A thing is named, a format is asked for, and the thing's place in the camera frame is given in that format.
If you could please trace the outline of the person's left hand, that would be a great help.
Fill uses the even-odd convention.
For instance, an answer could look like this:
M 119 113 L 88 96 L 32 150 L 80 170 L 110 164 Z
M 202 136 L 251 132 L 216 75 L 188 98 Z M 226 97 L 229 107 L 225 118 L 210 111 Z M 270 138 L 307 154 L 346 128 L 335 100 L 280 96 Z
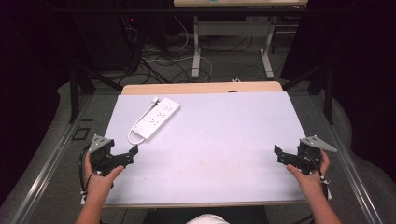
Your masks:
M 123 166 L 118 166 L 106 176 L 98 175 L 92 169 L 90 154 L 87 153 L 84 160 L 84 181 L 87 191 L 86 204 L 103 203 L 110 192 L 113 181 L 123 170 Z

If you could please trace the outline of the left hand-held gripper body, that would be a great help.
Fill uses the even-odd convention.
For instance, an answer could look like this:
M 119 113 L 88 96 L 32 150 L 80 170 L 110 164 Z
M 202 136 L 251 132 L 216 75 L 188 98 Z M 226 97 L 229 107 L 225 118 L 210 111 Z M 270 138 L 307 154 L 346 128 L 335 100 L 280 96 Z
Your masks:
M 92 168 L 103 176 L 108 175 L 114 168 L 122 166 L 118 164 L 119 155 L 113 155 L 111 148 L 115 146 L 113 139 L 95 134 L 89 146 Z

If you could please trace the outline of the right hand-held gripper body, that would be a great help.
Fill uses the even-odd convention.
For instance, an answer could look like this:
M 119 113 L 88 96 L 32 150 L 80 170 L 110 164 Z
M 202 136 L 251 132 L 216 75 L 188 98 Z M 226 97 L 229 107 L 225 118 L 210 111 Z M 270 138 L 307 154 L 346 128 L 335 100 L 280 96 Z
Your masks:
M 317 135 L 308 136 L 300 140 L 297 146 L 297 155 L 293 165 L 300 169 L 304 175 L 309 175 L 314 171 L 318 171 L 321 163 L 321 151 L 337 152 L 337 149 L 328 144 Z

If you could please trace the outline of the desk with grey metal legs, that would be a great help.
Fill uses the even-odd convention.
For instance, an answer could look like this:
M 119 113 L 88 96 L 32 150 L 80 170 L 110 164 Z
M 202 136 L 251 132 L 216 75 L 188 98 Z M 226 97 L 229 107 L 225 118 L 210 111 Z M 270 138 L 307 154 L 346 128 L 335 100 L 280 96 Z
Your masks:
M 297 9 L 308 3 L 308 0 L 174 0 L 175 7 L 182 9 Z M 263 36 L 264 46 L 260 49 L 264 74 L 273 79 L 274 73 L 268 53 L 275 35 L 276 16 L 266 20 L 202 20 L 201 16 L 193 17 L 194 54 L 192 61 L 192 78 L 200 76 L 201 47 L 200 36 Z

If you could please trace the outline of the white power strip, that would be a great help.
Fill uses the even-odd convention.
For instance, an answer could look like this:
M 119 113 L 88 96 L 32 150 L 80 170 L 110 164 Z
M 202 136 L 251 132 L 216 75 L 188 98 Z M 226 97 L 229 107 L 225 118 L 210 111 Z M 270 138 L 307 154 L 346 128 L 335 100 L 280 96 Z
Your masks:
M 132 135 L 137 134 L 142 141 L 153 137 L 180 109 L 180 104 L 163 98 L 150 111 L 142 116 L 128 133 L 128 140 L 132 144 Z

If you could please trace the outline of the dark equipment cabinet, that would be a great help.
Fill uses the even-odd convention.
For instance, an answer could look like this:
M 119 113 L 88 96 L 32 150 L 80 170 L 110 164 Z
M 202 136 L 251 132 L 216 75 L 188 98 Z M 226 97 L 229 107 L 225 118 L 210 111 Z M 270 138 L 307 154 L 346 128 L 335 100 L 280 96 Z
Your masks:
M 76 24 L 98 71 L 130 71 L 138 67 L 141 50 L 137 32 L 128 28 L 119 16 L 83 15 Z

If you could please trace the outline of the black horizontal bar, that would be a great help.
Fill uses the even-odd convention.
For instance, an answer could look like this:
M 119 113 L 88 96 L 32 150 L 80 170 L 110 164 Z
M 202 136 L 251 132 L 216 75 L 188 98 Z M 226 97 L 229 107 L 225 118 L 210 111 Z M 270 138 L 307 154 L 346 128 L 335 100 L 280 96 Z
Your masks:
M 168 9 L 81 9 L 50 7 L 56 13 L 67 14 L 135 14 L 147 15 L 297 15 L 297 16 L 333 16 L 347 15 L 349 8 L 302 8 L 302 9 L 260 9 L 260 8 L 168 8 Z

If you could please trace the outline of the person's right hand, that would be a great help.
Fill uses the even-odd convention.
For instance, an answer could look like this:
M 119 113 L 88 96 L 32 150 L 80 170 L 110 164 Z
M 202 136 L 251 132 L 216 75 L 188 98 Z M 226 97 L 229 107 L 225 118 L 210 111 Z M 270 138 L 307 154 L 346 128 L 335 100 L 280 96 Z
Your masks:
M 294 167 L 291 164 L 286 166 L 286 169 L 298 181 L 300 190 L 303 195 L 306 192 L 308 192 L 309 190 L 322 189 L 322 192 L 323 192 L 323 187 L 322 187 L 322 182 L 320 180 L 320 176 L 326 174 L 327 169 L 330 165 L 330 160 L 329 160 L 328 155 L 323 150 L 321 150 L 321 156 L 322 156 L 322 163 L 320 165 L 320 168 L 317 171 L 314 171 L 312 174 L 309 174 L 309 175 L 302 174 L 296 167 Z

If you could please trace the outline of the aluminium floor rail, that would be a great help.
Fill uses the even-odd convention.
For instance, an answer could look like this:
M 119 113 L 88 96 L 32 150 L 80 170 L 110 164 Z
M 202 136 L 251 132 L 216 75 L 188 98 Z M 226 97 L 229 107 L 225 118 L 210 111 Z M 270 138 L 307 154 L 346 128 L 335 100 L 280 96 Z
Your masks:
M 347 146 L 337 133 L 336 127 L 325 117 L 320 97 L 310 96 L 309 99 L 319 119 L 321 131 L 318 131 L 318 136 L 324 134 L 325 139 L 338 149 L 337 153 L 329 154 L 332 161 L 330 177 L 335 211 L 344 223 L 385 224 L 358 174 Z
M 78 115 L 69 122 L 71 103 L 68 96 L 62 96 L 49 129 L 37 152 L 31 159 L 17 185 L 2 205 L 7 208 L 7 224 L 26 224 L 35 210 L 43 192 L 62 159 L 72 134 L 78 128 L 78 119 L 92 100 L 91 95 L 81 96 Z

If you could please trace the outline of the black metal stand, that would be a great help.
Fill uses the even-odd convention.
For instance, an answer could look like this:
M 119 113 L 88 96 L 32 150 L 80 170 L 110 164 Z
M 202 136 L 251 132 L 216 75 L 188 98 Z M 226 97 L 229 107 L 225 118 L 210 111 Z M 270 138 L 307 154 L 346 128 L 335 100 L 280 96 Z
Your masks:
M 69 122 L 73 123 L 79 114 L 78 103 L 78 89 L 82 89 L 85 94 L 92 95 L 96 88 L 92 84 L 92 78 L 101 81 L 107 86 L 121 91 L 123 87 L 110 80 L 107 77 L 94 71 L 83 63 L 74 63 L 69 70 L 69 86 L 70 86 L 70 101 L 71 101 L 71 117 Z
M 287 82 L 282 86 L 284 91 L 289 90 L 293 86 L 302 82 L 303 80 L 311 78 L 307 91 L 309 95 L 319 95 L 324 91 L 323 114 L 327 121 L 333 125 L 332 120 L 332 96 L 333 96 L 333 81 L 334 68 L 331 65 L 317 65 L 308 72 L 297 76 L 292 81 Z

